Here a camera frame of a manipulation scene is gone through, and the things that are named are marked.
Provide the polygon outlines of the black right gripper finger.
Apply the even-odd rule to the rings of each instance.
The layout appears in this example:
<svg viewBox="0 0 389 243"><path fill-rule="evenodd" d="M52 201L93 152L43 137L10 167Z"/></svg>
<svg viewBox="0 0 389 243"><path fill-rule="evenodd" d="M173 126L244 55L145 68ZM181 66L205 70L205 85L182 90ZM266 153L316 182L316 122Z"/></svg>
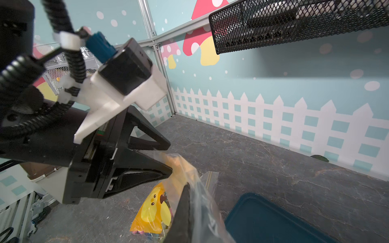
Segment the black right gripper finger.
<svg viewBox="0 0 389 243"><path fill-rule="evenodd" d="M188 183L182 190L175 218L164 243L191 243L191 202Z"/></svg>

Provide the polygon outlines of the clear ziploc bag with candies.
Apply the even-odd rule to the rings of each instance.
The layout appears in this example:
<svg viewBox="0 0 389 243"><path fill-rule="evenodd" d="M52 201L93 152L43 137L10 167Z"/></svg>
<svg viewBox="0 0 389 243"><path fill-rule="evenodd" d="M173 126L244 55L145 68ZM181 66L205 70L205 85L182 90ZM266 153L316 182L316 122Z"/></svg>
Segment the clear ziploc bag with candies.
<svg viewBox="0 0 389 243"><path fill-rule="evenodd" d="M198 170L176 153L159 152L155 158L173 169L170 177L162 182L174 218L182 190L187 183L190 185L191 243L234 243L214 197L202 183Z"/></svg>

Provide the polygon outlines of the yellow duck ziploc bag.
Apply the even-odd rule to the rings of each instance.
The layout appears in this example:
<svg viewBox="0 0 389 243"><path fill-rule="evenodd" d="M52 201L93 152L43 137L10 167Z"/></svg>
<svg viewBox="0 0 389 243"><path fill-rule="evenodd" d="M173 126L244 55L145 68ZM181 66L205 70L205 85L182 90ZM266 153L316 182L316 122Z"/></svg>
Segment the yellow duck ziploc bag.
<svg viewBox="0 0 389 243"><path fill-rule="evenodd" d="M157 184L143 202L130 231L154 243L164 242L173 221L173 212L162 182Z"/></svg>

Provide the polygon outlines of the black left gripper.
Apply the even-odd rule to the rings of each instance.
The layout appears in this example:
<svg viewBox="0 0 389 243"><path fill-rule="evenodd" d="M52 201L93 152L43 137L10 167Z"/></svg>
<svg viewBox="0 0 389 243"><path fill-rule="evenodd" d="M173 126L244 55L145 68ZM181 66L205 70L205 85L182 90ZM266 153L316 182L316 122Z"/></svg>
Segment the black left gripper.
<svg viewBox="0 0 389 243"><path fill-rule="evenodd" d="M1 158L45 164L67 169L64 181L55 190L63 204L78 204L82 197L108 198L145 183L167 179L173 169L134 150L166 151L171 143L134 106L108 123L104 132L95 131L81 144L74 134L86 111L71 108L46 129L19 139L1 140ZM138 128L151 140L133 137ZM121 131L127 148L119 146Z"/></svg>

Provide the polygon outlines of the teal plastic tray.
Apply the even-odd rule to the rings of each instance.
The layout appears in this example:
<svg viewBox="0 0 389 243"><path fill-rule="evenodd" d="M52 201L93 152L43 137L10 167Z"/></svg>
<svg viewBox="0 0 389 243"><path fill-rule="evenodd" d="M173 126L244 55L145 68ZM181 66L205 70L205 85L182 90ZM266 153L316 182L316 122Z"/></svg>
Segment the teal plastic tray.
<svg viewBox="0 0 389 243"><path fill-rule="evenodd" d="M337 241L255 193L243 194L225 220L237 243L336 243Z"/></svg>

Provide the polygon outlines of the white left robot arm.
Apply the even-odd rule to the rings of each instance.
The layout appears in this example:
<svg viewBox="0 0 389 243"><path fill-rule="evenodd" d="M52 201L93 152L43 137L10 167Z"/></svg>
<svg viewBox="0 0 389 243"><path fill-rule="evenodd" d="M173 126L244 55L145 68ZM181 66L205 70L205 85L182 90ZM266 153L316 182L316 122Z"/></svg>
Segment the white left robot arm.
<svg viewBox="0 0 389 243"><path fill-rule="evenodd" d="M167 95L164 75L131 38L74 30L63 1L43 1L59 47L33 57L35 9L1 1L1 170L22 163L67 170L54 197L76 205L169 178L144 154L170 142L142 115Z"/></svg>

